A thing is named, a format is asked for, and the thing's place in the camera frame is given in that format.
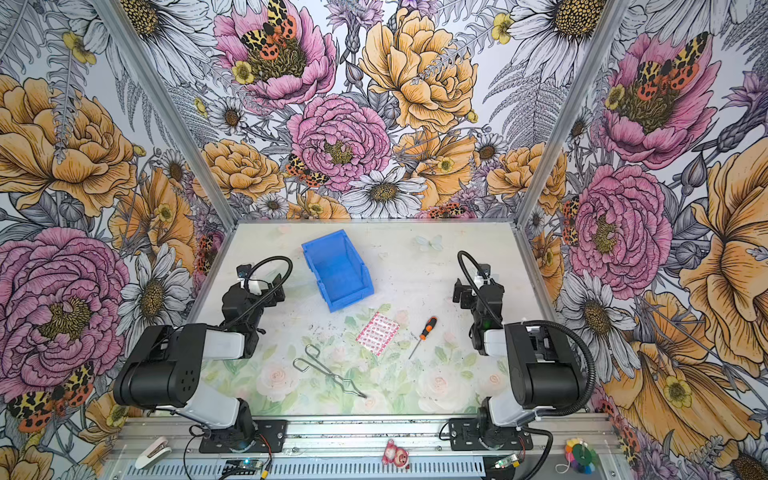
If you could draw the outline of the orange black handled screwdriver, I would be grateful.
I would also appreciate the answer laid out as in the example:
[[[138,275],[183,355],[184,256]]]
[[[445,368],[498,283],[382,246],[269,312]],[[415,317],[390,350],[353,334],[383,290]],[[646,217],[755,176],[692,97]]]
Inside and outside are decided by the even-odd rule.
[[[424,325],[423,329],[421,330],[421,333],[420,333],[420,334],[418,335],[418,337],[417,337],[417,341],[416,341],[416,344],[415,344],[415,346],[414,346],[414,348],[413,348],[413,350],[412,350],[411,354],[409,355],[409,359],[411,359],[411,358],[414,356],[414,354],[415,354],[415,352],[417,351],[417,349],[419,348],[419,346],[420,346],[420,345],[421,345],[421,344],[422,344],[422,343],[423,343],[423,342],[426,340],[426,338],[427,338],[427,337],[430,335],[430,333],[432,332],[432,330],[434,329],[434,327],[436,326],[436,324],[437,324],[437,318],[436,318],[436,317],[431,317],[431,318],[430,318],[430,319],[429,319],[429,320],[428,320],[428,321],[425,323],[425,325]]]

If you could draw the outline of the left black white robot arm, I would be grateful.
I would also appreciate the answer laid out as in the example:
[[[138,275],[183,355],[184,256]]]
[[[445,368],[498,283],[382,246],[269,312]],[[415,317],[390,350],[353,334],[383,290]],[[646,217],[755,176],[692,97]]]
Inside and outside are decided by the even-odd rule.
[[[211,441],[242,451],[260,438],[248,402],[222,394],[202,379],[205,360],[247,360],[265,331],[264,310],[285,300],[293,271],[286,256],[268,257],[239,275],[222,297],[223,321],[147,328],[113,383],[115,401],[162,410],[197,422]]]

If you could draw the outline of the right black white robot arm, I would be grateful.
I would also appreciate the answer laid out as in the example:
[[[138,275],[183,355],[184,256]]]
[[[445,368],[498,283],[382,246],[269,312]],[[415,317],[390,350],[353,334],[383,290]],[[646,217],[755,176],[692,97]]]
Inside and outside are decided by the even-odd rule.
[[[479,443],[488,450],[522,449],[524,429],[543,417],[562,417],[581,410],[597,383],[594,358],[576,333],[546,320],[505,324],[504,287],[487,264],[474,264],[467,282],[454,285],[453,301],[472,314],[468,336],[481,355],[497,357],[507,368],[509,385],[482,399],[473,426],[453,427],[454,449]]]

